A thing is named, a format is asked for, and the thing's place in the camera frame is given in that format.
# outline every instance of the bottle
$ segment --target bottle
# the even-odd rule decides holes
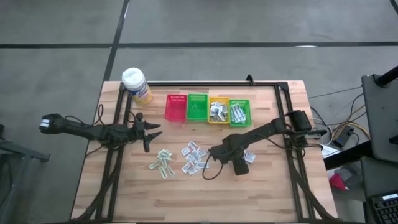
[[[137,104],[145,105],[152,100],[152,92],[144,74],[138,68],[129,68],[124,71],[122,73],[122,81]]]

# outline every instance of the wooden table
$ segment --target wooden table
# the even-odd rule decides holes
[[[304,82],[287,82],[294,109],[306,111],[312,121]],[[113,121],[119,84],[120,82],[105,82],[103,85],[99,103],[104,104],[105,123]],[[144,152],[140,141],[125,147],[114,222],[294,222],[297,220],[286,153],[268,141],[249,146],[248,150],[257,155],[255,162],[249,164],[249,174],[235,176],[231,163],[224,166],[222,173],[214,180],[202,179],[201,172],[188,175],[181,170],[186,160],[180,151],[189,141],[195,141],[201,148],[208,149],[221,144],[221,140],[229,134],[244,133],[279,117],[273,88],[152,87],[151,90],[154,94],[152,102],[145,106],[133,104],[132,111],[143,112],[144,119],[148,122],[161,124],[162,127],[152,132],[163,131],[163,134],[151,142],[150,153]],[[230,128],[229,125],[213,125],[206,122],[173,123],[165,120],[166,96],[188,93],[249,99],[252,127]],[[279,144],[283,142],[281,135],[273,136],[271,139]],[[98,142],[90,142],[88,152],[98,146]],[[175,177],[165,180],[162,179],[159,170],[148,168],[148,165],[156,160],[157,152],[162,149],[173,152],[170,165],[176,173]],[[106,150],[102,149],[85,160],[72,218],[79,216],[98,193],[105,157]],[[312,192],[327,211],[336,217],[335,204],[320,149],[307,148],[304,161]],[[215,175],[220,165],[220,162],[211,160],[206,175],[208,177]],[[300,198],[303,209],[306,210],[302,193]],[[108,209],[107,204],[106,202],[104,205],[104,211]]]

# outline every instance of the concrete floor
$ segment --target concrete floor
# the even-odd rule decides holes
[[[0,44],[111,43],[123,0],[0,0]],[[398,41],[387,0],[131,0],[121,42]],[[92,122],[110,49],[0,49],[0,123],[5,137],[51,154],[33,162],[13,223],[68,220],[88,141],[43,135],[49,113]],[[397,65],[398,47],[119,49],[110,80],[129,67],[148,80],[304,80],[308,96],[360,86],[362,75]],[[312,98],[329,121],[361,93]],[[363,104],[359,100],[356,107]],[[343,110],[331,122],[349,114]],[[366,118],[358,123],[367,127]],[[335,194],[339,216],[358,209]]]

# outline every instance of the plastic bin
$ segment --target plastic bin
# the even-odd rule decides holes
[[[188,94],[187,120],[206,121],[208,116],[207,94]]]
[[[230,122],[229,125],[231,127],[249,127],[251,126],[251,112],[250,112],[250,101],[249,100],[229,100],[229,106],[232,106],[234,104],[238,104],[241,106],[243,113],[246,115],[246,121],[244,124],[241,123],[235,123],[235,122]]]
[[[208,110],[210,110],[211,103],[219,102],[226,105],[226,109],[229,112],[229,98],[228,97],[209,97]],[[211,121],[210,113],[208,113],[208,121],[210,124],[229,124],[229,113],[227,115],[226,121]]]
[[[186,95],[167,95],[164,118],[169,121],[185,121],[187,112]]]

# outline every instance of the green bin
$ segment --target green bin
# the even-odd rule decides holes
[[[250,101],[249,100],[229,100],[229,107],[232,105],[238,104],[241,106],[243,113],[246,115],[246,122],[244,124],[231,122],[229,123],[231,127],[250,127],[251,126],[251,112],[250,112]]]
[[[207,121],[208,96],[207,94],[188,94],[187,120]]]

